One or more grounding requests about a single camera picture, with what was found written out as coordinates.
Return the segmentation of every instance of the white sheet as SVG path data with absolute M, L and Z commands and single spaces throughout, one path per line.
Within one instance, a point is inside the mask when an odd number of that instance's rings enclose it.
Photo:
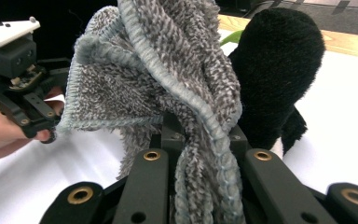
M 331 183 L 358 185 L 358 58 L 326 52 L 296 106 L 309 130 L 284 162 L 323 193 Z M 119 138 L 117 132 L 73 133 L 0 160 L 0 224 L 38 223 L 56 196 L 77 182 L 113 184 L 123 157 Z

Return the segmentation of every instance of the human hand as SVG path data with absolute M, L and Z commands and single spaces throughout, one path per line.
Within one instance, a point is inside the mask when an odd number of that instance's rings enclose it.
M 47 98 L 54 97 L 61 94 L 60 88 L 53 88 L 48 94 Z M 63 109 L 63 102 L 61 101 L 48 101 L 46 102 L 51 106 L 56 114 L 60 114 Z M 50 138 L 50 131 L 43 130 L 37 133 L 34 137 L 34 140 L 47 141 Z M 2 115 L 0 112 L 0 158 L 3 158 L 19 148 L 25 146 L 33 139 L 28 139 L 21 128 L 16 125 L 14 122 L 9 120 L 6 116 Z

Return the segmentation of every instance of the wooden surface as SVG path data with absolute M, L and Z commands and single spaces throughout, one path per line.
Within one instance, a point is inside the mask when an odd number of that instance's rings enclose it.
M 219 15 L 220 29 L 229 31 L 243 30 L 250 20 Z M 322 30 L 326 49 L 338 53 L 358 56 L 358 35 L 343 34 Z

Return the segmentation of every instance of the gray towel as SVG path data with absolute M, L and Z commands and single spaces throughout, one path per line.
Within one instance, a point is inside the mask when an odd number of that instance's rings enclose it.
M 213 0 L 119 0 L 78 38 L 59 131 L 120 129 L 123 177 L 172 112 L 186 133 L 175 171 L 176 223 L 244 223 L 228 132 L 240 85 L 219 47 Z

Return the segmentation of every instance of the green object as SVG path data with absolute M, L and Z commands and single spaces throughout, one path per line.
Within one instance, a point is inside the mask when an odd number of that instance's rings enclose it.
M 229 35 L 228 37 L 224 38 L 222 40 L 222 42 L 220 42 L 220 47 L 222 47 L 223 45 L 225 45 L 228 42 L 238 44 L 240 42 L 242 32 L 243 31 L 236 31 L 236 32 L 232 33 L 231 35 Z

